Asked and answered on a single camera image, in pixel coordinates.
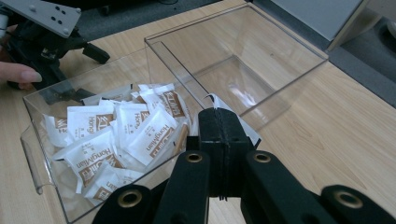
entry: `gray floor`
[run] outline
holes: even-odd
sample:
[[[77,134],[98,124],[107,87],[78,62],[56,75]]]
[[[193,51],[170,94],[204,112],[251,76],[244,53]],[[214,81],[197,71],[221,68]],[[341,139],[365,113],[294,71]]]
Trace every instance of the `gray floor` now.
[[[78,27],[84,37],[94,40],[218,1],[138,0],[135,3],[111,7],[107,16],[102,15],[97,9],[84,11]],[[326,49],[329,46],[330,42],[327,39],[271,1],[255,0],[253,4],[289,26],[318,48]],[[386,32],[386,22],[386,19],[381,20],[367,33],[329,52],[329,56],[333,64],[395,107],[396,39]]]
[[[330,42],[268,0],[253,2],[318,48]],[[389,105],[396,106],[396,39],[387,32],[387,19],[373,29],[328,52],[330,62]]]

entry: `white tea bag packet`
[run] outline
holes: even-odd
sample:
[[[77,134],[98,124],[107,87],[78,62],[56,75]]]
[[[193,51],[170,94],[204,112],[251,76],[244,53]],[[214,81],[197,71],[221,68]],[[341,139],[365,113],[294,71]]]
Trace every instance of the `white tea bag packet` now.
[[[145,104],[116,105],[118,137],[121,149],[125,149],[132,142],[137,128],[148,116],[149,110]]]
[[[67,131],[77,141],[110,125],[113,105],[87,105],[67,107]]]
[[[105,201],[116,189],[133,183],[142,175],[140,172],[112,167],[104,161],[82,194],[85,198]]]
[[[87,97],[81,101],[84,105],[98,105],[102,98],[114,101],[131,101],[132,87],[132,84],[125,85],[111,91],[95,94],[94,96]]]
[[[126,151],[144,165],[148,165],[176,127],[177,121],[162,106],[158,106],[140,125]]]
[[[140,93],[138,91],[134,91],[131,93],[132,95],[132,102],[135,104],[145,104],[146,101],[143,100],[143,98],[140,96]]]
[[[67,132],[67,119],[44,115],[49,141],[56,147],[67,147],[73,139]]]
[[[122,149],[118,150],[118,158],[120,159],[125,169],[134,170],[137,172],[146,171],[146,165],[144,165],[142,162],[137,160],[135,157],[131,156],[131,154],[129,154],[125,150]]]
[[[124,104],[132,104],[132,101],[115,101],[115,100],[107,100],[107,99],[100,99],[99,100],[99,105],[124,105]]]
[[[52,159],[65,160],[72,168],[78,177],[76,193],[81,193],[82,186],[88,186],[103,160],[107,160],[114,167],[123,168],[117,158],[111,127],[79,139],[55,153]]]
[[[187,135],[189,134],[187,119],[177,125],[174,132],[170,135],[166,143],[161,148],[157,156],[146,167],[145,172],[161,165],[176,154],[184,151]]]
[[[137,85],[141,91],[147,91],[154,88],[159,88],[162,86],[166,86],[165,83],[151,83],[151,84],[138,84]]]
[[[189,126],[191,126],[192,118],[190,110],[187,108],[183,99],[175,92],[173,83],[153,89],[145,88],[139,94],[148,104],[149,111],[155,110],[158,105],[163,105],[166,111],[177,121],[187,118],[189,120]]]

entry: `human finger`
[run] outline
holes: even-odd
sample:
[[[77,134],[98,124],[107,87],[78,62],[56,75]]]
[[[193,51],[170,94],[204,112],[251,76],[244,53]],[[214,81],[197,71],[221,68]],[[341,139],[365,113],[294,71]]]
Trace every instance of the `human finger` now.
[[[0,79],[17,83],[30,83],[40,82],[43,78],[33,68],[26,65],[0,62]]]

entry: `bolt hole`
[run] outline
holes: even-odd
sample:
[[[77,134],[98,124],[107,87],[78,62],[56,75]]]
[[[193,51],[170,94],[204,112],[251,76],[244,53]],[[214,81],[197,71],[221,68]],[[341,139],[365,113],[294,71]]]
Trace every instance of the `bolt hole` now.
[[[310,214],[303,214],[301,216],[301,220],[305,224],[319,224],[320,223],[317,217],[310,215]]]
[[[254,155],[254,160],[258,162],[269,162],[271,160],[271,157],[261,153]]]
[[[189,162],[199,162],[202,160],[202,156],[199,154],[189,154],[187,155],[187,161]]]
[[[136,189],[124,191],[118,199],[119,206],[123,208],[134,207],[140,201],[142,201],[142,194]]]

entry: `metal plate with holes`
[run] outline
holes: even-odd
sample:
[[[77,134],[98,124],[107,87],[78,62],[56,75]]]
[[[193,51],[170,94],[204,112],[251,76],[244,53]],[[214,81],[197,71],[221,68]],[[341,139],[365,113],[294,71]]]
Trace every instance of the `metal plate with holes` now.
[[[40,0],[2,0],[3,5],[62,37],[69,37],[81,9]]]

